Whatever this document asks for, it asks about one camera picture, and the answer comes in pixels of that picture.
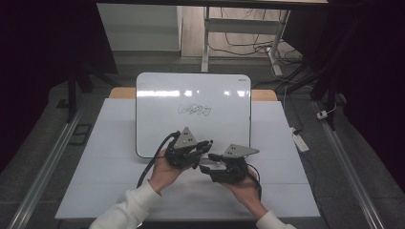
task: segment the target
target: power strip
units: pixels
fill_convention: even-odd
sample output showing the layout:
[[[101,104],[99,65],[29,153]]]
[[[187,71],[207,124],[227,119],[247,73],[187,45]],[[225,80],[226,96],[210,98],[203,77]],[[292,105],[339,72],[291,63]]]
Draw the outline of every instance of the power strip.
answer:
[[[294,128],[291,127],[290,129],[291,129],[291,132],[292,132],[292,140],[294,140],[295,146],[297,146],[298,151],[300,153],[304,153],[304,152],[308,151],[309,147],[304,142],[303,138],[298,134],[297,135],[294,134],[294,131],[295,131]]]

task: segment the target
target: table surface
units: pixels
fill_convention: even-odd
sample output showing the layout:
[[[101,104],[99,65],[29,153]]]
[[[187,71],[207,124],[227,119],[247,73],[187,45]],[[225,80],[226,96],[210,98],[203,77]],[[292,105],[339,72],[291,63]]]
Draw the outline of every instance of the table surface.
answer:
[[[146,161],[134,152],[135,91],[135,88],[115,88],[104,101],[57,219],[96,218],[125,190],[136,186]],[[283,108],[274,92],[252,91],[251,109],[251,147],[261,153],[250,156],[247,162],[261,173],[262,202],[281,218],[319,217]],[[187,171],[162,194],[164,198],[151,209],[148,220],[253,219],[224,187],[199,170]]]

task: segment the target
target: white sleeve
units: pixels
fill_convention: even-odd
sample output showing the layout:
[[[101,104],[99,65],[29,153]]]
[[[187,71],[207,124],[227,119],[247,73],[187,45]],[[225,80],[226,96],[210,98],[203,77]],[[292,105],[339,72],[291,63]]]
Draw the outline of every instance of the white sleeve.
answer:
[[[267,212],[262,218],[260,218],[256,226],[259,229],[295,229],[295,227],[282,223],[273,213],[273,211]]]
[[[149,215],[150,207],[159,199],[160,195],[149,182],[144,182],[138,189],[126,191],[125,200],[99,216],[90,228],[137,228]]]

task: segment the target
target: hand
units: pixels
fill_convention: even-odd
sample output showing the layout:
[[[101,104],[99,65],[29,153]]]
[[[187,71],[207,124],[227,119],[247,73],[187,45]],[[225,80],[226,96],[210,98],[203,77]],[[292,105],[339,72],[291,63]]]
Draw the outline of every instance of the hand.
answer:
[[[172,184],[183,171],[189,169],[180,170],[170,166],[164,157],[165,152],[166,150],[159,152],[158,158],[155,160],[152,176],[149,179],[149,184],[158,194],[163,188]]]
[[[250,169],[249,172],[256,177],[256,174]],[[251,178],[246,177],[244,180],[237,183],[221,184],[232,192],[233,196],[244,205],[256,220],[259,220],[268,212],[260,201],[256,184]]]

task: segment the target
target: white cable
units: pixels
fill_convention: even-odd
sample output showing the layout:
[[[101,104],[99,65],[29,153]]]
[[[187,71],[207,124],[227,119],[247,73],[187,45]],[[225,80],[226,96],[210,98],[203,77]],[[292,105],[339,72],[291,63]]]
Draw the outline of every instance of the white cable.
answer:
[[[328,111],[327,114],[333,112],[336,109],[336,102],[334,103],[334,108],[331,111]]]

